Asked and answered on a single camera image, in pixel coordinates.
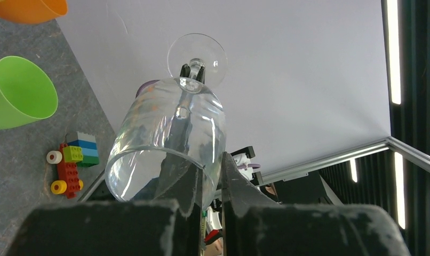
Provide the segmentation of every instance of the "yellow-green lego brick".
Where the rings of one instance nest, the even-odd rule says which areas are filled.
[[[82,148],[77,146],[67,146],[62,149],[64,162],[77,163],[83,160]]]

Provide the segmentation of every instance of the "wine glass stem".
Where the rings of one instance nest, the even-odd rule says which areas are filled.
[[[192,59],[188,65],[190,66],[191,79],[196,79],[201,67],[205,67],[204,61],[198,58]]]

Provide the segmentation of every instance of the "lime green plastic cup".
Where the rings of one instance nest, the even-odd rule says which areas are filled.
[[[57,108],[57,91],[40,67],[18,56],[0,59],[0,129],[49,118]]]

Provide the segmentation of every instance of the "transparent cup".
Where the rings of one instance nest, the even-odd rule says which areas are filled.
[[[213,200],[226,148],[225,114],[204,84],[167,78],[143,88],[108,159],[106,183],[119,201],[154,199],[191,165],[203,172],[203,205]]]

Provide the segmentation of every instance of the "gray tabletop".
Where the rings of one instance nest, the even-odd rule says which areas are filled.
[[[49,119],[0,130],[0,255],[33,208],[44,203],[77,201],[103,171],[115,138],[54,20],[32,26],[0,19],[0,58],[7,55],[18,55],[40,66],[55,84],[59,106]],[[77,198],[68,200],[64,195],[50,192],[50,184],[58,179],[58,174],[45,156],[50,150],[57,150],[66,133],[72,131],[95,135],[100,164],[78,168],[84,188]]]

